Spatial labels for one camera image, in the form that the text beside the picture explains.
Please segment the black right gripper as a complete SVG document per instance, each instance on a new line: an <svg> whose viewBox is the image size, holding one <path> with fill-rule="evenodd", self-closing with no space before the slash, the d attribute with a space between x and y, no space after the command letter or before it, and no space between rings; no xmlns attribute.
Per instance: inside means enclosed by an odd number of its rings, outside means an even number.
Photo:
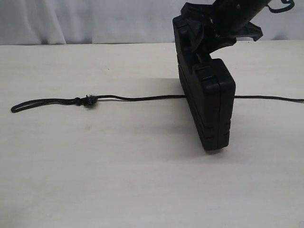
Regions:
<svg viewBox="0 0 304 228"><path fill-rule="evenodd" d="M185 3L180 12L181 18L190 22L189 69L209 62L210 53L234 45L237 38L259 40L262 29L250 21L262 9L262 1Z"/></svg>

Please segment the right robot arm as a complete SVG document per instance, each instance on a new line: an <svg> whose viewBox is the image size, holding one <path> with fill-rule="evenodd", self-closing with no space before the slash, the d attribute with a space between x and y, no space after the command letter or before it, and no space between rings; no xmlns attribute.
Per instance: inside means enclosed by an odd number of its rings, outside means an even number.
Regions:
<svg viewBox="0 0 304 228"><path fill-rule="evenodd" d="M238 38L263 36L251 20L267 6L267 0L216 0L213 4L186 2L174 19L178 61L188 67L209 61L210 54L234 45Z"/></svg>

